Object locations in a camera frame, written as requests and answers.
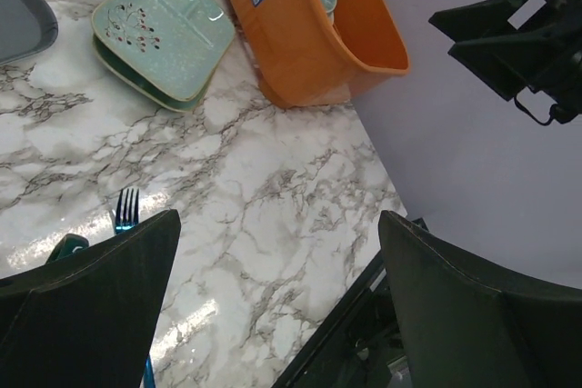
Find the white marble surface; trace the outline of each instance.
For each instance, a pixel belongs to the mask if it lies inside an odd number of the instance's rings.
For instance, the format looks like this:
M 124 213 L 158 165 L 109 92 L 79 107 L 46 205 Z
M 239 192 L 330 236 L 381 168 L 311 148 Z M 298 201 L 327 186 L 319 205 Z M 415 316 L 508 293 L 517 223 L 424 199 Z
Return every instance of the white marble surface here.
M 0 67 L 0 277 L 66 232 L 113 234 L 128 185 L 183 230 L 152 357 L 159 387 L 269 387 L 378 251 L 399 198 L 350 105 L 282 111 L 239 36 L 192 114 L 160 109 L 93 57 L 103 0 L 48 0 L 45 53 Z

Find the gray marble veining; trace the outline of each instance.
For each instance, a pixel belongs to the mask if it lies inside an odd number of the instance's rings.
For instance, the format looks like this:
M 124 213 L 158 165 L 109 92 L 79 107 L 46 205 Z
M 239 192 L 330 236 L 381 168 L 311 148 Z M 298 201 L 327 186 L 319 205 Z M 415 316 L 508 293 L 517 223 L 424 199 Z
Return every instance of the gray marble veining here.
M 118 191 L 139 186 L 142 216 L 183 221 L 158 385 L 271 386 L 376 254 L 379 212 L 404 213 L 355 111 L 275 108 L 239 35 L 204 102 L 172 114 L 93 56 L 103 0 L 47 1 L 55 45 L 0 67 L 0 277 L 66 232 L 108 238 Z

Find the white wall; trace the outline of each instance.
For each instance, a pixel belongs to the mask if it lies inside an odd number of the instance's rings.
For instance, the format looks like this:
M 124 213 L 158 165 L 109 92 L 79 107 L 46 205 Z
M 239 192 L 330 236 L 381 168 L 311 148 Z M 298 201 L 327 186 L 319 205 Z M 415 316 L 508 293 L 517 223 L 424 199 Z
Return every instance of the white wall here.
M 478 1 L 386 0 L 412 73 L 356 109 L 412 218 L 494 262 L 582 288 L 582 117 L 537 126 L 447 55 L 452 42 L 428 18 Z M 547 116 L 548 97 L 521 97 Z

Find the orange container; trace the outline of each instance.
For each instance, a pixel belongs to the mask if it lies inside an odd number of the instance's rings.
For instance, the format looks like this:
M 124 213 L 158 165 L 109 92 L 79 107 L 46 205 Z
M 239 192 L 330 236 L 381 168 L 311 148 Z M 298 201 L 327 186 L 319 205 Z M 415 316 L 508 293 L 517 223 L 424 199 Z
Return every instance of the orange container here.
M 409 69 L 384 0 L 230 0 L 255 53 L 259 86 L 277 106 L 337 104 Z

